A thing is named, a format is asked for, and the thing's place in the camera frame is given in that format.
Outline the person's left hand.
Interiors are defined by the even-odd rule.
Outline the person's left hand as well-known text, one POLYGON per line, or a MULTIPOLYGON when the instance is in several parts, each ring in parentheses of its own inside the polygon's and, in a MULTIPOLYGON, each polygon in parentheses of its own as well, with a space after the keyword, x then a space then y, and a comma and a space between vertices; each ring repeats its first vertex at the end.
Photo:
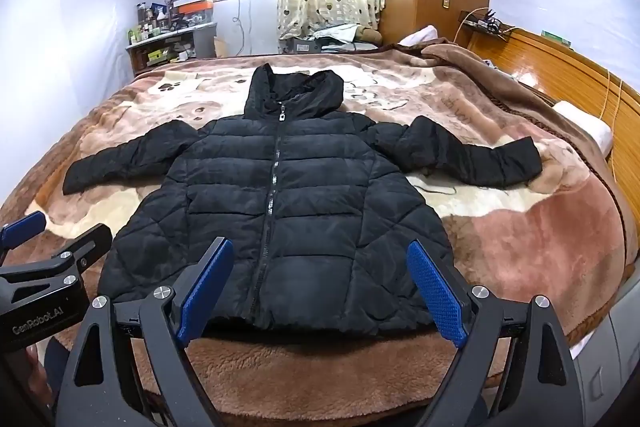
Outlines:
POLYGON ((30 346, 25 350, 28 362, 29 374, 27 384, 30 392, 48 409, 53 404, 53 393, 48 383, 47 372, 38 358, 36 346, 30 346))

